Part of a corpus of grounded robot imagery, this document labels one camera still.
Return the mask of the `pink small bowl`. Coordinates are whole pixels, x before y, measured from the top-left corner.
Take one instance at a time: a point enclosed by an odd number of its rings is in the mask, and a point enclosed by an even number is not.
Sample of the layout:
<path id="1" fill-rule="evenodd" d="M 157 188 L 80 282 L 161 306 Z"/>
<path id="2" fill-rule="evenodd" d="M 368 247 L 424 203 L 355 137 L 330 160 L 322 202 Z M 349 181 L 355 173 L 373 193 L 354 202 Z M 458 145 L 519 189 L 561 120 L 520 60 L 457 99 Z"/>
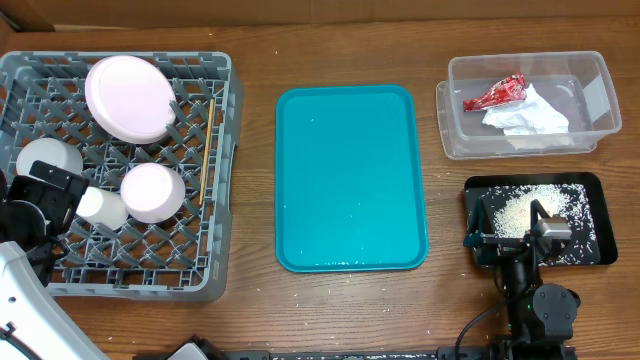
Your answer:
<path id="1" fill-rule="evenodd" d="M 142 223 L 160 223 L 182 206 L 186 186 L 174 170 L 155 163 L 132 168 L 120 186 L 121 198 L 129 212 Z"/>

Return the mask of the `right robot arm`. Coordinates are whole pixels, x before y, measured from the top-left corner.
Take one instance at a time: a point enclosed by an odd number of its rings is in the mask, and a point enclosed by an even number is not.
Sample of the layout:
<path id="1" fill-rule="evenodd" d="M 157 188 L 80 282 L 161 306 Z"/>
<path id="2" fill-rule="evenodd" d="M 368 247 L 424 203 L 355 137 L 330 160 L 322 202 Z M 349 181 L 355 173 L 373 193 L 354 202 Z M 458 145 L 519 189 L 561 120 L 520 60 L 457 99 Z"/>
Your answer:
<path id="1" fill-rule="evenodd" d="M 472 319 L 458 335 L 453 354 L 471 359 L 461 343 L 467 332 L 484 318 L 507 311 L 510 333 L 498 336 L 477 359 L 574 359 L 564 343 L 573 337 L 573 322 L 581 305 L 574 291 L 545 284 L 539 264 L 560 255 L 571 240 L 567 221 L 550 216 L 539 201 L 530 203 L 530 229 L 521 238 L 496 234 L 484 201 L 476 201 L 463 246 L 473 250 L 480 267 L 494 271 L 494 282 L 502 285 L 504 300 Z"/>

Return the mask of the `white cup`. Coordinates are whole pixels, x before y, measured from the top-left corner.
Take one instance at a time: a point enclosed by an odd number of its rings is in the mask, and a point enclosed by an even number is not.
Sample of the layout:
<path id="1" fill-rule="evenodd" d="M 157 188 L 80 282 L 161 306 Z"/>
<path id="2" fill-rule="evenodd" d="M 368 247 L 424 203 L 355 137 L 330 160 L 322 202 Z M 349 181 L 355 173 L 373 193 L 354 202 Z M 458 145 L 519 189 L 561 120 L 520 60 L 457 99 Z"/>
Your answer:
<path id="1" fill-rule="evenodd" d="M 81 197 L 76 215 L 92 225 L 117 230 L 126 223 L 129 212 L 119 194 L 90 186 Z"/>

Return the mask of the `red snack wrapper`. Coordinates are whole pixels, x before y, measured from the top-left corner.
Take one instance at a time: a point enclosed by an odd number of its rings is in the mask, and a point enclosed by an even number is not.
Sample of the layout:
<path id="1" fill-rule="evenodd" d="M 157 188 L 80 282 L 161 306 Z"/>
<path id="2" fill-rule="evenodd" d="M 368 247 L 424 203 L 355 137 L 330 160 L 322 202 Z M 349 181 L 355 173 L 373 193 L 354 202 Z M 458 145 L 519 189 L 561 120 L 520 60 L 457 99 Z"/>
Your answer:
<path id="1" fill-rule="evenodd" d="M 465 112 L 487 110 L 489 108 L 523 101 L 527 97 L 526 80 L 521 72 L 495 83 L 484 95 L 463 102 Z"/>

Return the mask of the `white napkin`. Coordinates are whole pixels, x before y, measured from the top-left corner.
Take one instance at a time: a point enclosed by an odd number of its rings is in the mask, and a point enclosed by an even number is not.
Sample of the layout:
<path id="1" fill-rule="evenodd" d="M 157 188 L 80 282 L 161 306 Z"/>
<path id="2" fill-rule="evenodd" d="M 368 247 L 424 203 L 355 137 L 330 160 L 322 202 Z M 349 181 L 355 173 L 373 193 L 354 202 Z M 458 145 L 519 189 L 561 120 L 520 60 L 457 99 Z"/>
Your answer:
<path id="1" fill-rule="evenodd" d="M 526 99 L 489 108 L 483 125 L 501 129 L 515 149 L 541 149 L 551 145 L 542 135 L 567 133 L 568 119 L 541 97 L 534 86 L 526 88 Z"/>

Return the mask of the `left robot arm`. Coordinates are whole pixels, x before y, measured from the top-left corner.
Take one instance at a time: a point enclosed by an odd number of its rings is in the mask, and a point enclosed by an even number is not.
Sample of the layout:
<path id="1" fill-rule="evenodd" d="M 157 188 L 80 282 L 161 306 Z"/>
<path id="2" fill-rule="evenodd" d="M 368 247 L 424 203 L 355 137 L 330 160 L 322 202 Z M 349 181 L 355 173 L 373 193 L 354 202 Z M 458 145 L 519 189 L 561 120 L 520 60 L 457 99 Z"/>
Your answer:
<path id="1" fill-rule="evenodd" d="M 1 180 L 1 354 L 14 359 L 104 359 L 47 291 L 69 249 L 59 237 L 80 216 L 99 229 L 127 222 L 119 197 L 41 160 L 27 176 Z"/>

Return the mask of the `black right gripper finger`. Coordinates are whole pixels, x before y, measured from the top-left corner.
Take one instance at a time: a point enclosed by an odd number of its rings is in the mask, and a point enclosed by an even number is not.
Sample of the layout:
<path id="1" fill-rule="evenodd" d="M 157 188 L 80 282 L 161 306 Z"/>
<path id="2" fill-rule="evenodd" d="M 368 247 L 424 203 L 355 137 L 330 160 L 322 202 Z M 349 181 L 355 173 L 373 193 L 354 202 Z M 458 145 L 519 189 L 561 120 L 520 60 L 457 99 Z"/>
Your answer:
<path id="1" fill-rule="evenodd" d="M 530 234 L 543 235 L 549 228 L 549 215 L 538 200 L 530 204 Z"/>
<path id="2" fill-rule="evenodd" d="M 495 240 L 495 231 L 484 200 L 478 199 L 471 214 L 463 246 L 466 248 L 481 248 L 494 244 Z"/>

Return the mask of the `grey small bowl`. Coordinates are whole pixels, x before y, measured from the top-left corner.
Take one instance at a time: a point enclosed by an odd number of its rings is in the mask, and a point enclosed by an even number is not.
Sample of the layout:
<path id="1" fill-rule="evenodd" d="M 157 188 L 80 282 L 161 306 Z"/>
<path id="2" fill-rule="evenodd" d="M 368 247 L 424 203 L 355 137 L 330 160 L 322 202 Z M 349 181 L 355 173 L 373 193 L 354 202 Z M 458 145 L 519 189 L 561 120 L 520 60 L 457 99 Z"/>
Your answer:
<path id="1" fill-rule="evenodd" d="M 78 175 L 83 170 L 80 151 L 71 144 L 53 138 L 41 138 L 28 143 L 18 154 L 17 174 L 29 176 L 35 161 L 42 161 Z"/>

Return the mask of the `grey dishwasher rack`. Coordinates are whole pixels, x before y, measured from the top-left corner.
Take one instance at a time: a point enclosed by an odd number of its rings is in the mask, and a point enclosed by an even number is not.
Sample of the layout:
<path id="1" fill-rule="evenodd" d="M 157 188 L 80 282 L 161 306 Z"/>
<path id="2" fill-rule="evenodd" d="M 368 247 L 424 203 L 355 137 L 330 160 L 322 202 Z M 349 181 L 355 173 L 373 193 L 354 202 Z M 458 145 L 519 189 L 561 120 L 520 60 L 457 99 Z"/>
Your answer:
<path id="1" fill-rule="evenodd" d="M 168 220 L 135 219 L 115 231 L 74 219 L 62 242 L 69 253 L 54 268 L 54 296 L 213 301 L 225 291 L 231 238 L 231 174 L 241 131 L 243 88 L 223 52 L 146 52 L 168 79 L 176 120 L 156 144 L 111 136 L 85 100 L 86 77 L 99 52 L 9 52 L 1 59 L 1 168 L 16 174 L 21 149 L 39 138 L 82 154 L 91 186 L 118 192 L 127 172 L 156 163 L 176 171 L 186 195 Z M 215 97 L 208 178 L 199 205 L 209 101 Z"/>

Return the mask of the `white round plate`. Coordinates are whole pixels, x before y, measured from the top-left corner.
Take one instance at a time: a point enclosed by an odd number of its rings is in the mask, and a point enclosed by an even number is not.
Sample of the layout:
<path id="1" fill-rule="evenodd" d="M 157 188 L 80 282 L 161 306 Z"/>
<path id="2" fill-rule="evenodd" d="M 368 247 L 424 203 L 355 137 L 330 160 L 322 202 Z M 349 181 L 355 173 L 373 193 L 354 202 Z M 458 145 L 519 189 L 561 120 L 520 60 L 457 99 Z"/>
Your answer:
<path id="1" fill-rule="evenodd" d="M 130 55 L 109 56 L 93 65 L 85 98 L 94 120 L 110 135 L 132 144 L 154 143 L 176 120 L 176 96 L 154 65 Z"/>

